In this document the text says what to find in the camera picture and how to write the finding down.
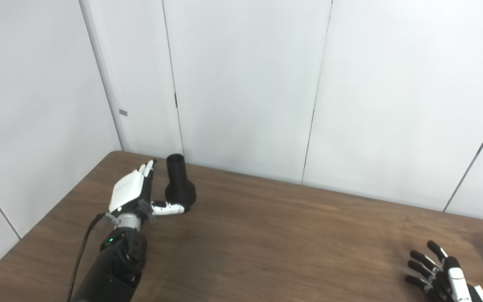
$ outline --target robotic hand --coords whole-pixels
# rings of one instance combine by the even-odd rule
[[[458,260],[431,240],[427,246],[443,266],[412,250],[410,256],[416,261],[409,260],[408,266],[424,278],[406,275],[406,282],[418,286],[432,302],[483,302],[482,287],[467,283]]]
[[[146,263],[146,238],[140,232],[144,221],[156,215],[185,213],[196,200],[195,185],[187,179],[186,163],[180,154],[167,157],[169,185],[166,201],[150,199],[155,160],[124,176],[113,187],[109,212],[98,214],[85,235],[70,283],[70,302],[129,302],[139,285]],[[73,280],[88,234],[106,216],[115,228],[100,245],[92,268],[71,296]]]

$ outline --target black vase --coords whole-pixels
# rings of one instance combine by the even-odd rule
[[[195,203],[197,193],[195,185],[187,179],[184,155],[171,154],[166,161],[169,184],[165,188],[165,198],[169,203],[184,206],[187,212]]]

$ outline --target wooden table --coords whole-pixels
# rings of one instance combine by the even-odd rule
[[[103,159],[0,261],[0,302],[64,301],[88,224],[149,159]],[[198,166],[188,174],[192,210],[142,228],[148,262],[133,302],[423,302],[404,274],[409,251],[429,254],[429,239],[483,286],[483,220]],[[154,180],[163,198],[164,161]],[[110,230],[101,221],[91,233],[76,286]]]

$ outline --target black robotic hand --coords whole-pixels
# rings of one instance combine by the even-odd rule
[[[442,266],[412,250],[410,256],[416,261],[409,260],[408,266],[422,278],[406,275],[406,282],[419,287],[432,302],[483,302],[482,287],[467,283],[458,260],[431,240],[427,246]]]

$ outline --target black cable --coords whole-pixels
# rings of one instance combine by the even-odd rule
[[[79,248],[79,254],[77,256],[77,260],[75,260],[74,270],[72,272],[72,277],[70,278],[70,288],[68,289],[67,294],[67,302],[70,302],[72,298],[72,290],[73,284],[75,281],[75,275],[77,274],[77,269],[79,268],[79,262],[81,262],[81,256],[83,256],[83,251],[85,250],[85,245],[87,244],[87,239],[89,234],[91,233],[94,226],[105,216],[104,213],[96,215],[96,217],[92,220],[91,224],[88,226],[87,232],[85,233],[85,237],[83,237],[83,242],[81,243],[81,247]]]

